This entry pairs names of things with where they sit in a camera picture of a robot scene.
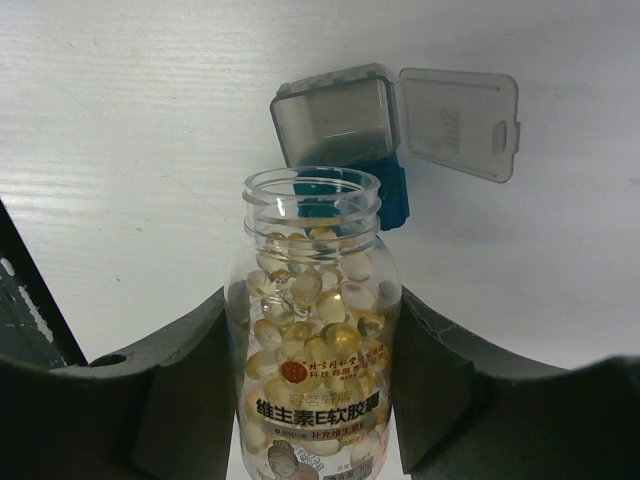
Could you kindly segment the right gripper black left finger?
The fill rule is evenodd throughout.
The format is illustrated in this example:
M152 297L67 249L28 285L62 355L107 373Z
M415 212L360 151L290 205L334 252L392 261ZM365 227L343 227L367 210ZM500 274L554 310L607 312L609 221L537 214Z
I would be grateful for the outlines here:
M5 479L222 479L235 393L224 297L86 367L1 360Z

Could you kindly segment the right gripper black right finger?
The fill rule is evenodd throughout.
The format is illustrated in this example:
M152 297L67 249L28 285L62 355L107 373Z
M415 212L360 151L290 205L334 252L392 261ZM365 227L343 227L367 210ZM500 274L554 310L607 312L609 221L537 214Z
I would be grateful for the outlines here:
M572 370L512 353L404 291L392 398L414 479L635 479L639 361Z

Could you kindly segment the glass pill bottle yellow pills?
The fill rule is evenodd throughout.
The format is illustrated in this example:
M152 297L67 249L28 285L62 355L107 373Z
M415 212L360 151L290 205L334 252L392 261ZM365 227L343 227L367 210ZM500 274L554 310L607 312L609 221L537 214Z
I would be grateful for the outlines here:
M224 300L253 479L373 479L383 467L402 288L379 188L330 167L246 180L246 245Z

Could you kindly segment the teal pill box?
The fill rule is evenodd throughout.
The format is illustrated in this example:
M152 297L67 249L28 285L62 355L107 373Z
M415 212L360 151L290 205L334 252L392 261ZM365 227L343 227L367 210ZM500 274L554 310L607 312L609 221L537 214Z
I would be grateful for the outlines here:
M407 183L404 169L399 165L396 154L376 160L368 160L344 165L344 168L366 172L378 178L380 188L378 196L381 207L377 214L380 229L389 231L404 225L410 215ZM328 185L319 182L302 181L293 186L296 195L319 196L334 195L340 191L351 192L352 187L340 187L336 183ZM337 217L346 210L329 200L303 199L300 203L302 217Z

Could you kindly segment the grey pill box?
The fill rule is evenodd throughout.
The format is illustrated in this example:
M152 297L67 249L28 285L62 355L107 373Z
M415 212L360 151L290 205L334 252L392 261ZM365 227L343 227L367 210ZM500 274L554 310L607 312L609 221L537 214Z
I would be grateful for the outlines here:
M518 85L504 74L373 63L280 86L270 104L290 167L353 168L404 148L411 156L495 183L519 149Z

